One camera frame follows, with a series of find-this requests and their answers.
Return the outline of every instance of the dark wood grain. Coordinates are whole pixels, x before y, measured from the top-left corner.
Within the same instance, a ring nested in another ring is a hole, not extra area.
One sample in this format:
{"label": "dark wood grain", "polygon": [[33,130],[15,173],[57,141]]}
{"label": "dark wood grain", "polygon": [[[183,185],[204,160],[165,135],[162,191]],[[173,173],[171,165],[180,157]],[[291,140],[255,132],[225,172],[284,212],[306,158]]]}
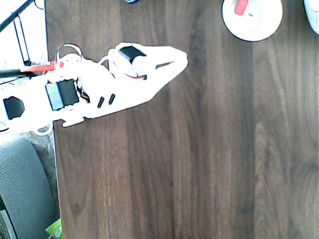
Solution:
{"label": "dark wood grain", "polygon": [[54,124],[65,238],[318,238],[319,38],[300,0],[254,43],[221,6],[46,2],[51,60],[64,42],[94,61],[121,41],[189,57],[146,104]]}

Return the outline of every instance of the red object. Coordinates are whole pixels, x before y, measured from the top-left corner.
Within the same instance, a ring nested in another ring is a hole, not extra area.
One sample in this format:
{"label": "red object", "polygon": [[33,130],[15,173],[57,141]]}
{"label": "red object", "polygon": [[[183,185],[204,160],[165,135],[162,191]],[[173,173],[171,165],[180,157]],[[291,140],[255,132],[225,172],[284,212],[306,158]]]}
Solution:
{"label": "red object", "polygon": [[243,15],[247,5],[248,0],[238,0],[238,3],[235,7],[235,13],[238,15]]}
{"label": "red object", "polygon": [[23,67],[21,72],[39,72],[39,71],[53,71],[54,70],[54,61],[50,61],[49,65],[31,65]]}

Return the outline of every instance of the gray fabric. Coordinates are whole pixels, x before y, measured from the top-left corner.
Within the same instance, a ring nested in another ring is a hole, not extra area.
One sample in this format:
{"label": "gray fabric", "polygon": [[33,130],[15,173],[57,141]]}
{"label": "gray fabric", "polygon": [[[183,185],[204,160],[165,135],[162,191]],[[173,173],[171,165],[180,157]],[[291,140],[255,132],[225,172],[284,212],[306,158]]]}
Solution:
{"label": "gray fabric", "polygon": [[0,195],[18,239],[46,239],[54,203],[42,164],[25,139],[0,142]]}

